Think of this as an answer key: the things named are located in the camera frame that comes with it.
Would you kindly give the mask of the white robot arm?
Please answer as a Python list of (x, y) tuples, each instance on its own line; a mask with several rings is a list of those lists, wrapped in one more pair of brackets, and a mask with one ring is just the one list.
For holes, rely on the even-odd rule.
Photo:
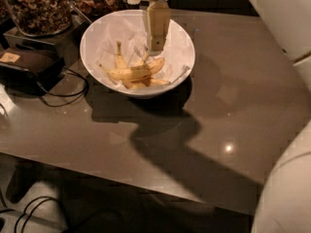
[(203, 233), (310, 233), (311, 0), (249, 0), (254, 17), (177, 10), (190, 81), (139, 102), (129, 180), (202, 207)]

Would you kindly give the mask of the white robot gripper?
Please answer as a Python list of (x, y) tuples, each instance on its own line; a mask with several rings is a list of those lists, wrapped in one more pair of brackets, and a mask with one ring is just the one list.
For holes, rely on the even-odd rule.
[[(147, 48), (151, 55), (163, 52), (169, 29), (171, 10), (167, 0), (142, 0), (151, 2), (147, 8)], [(138, 5), (141, 0), (127, 0), (130, 5)]]

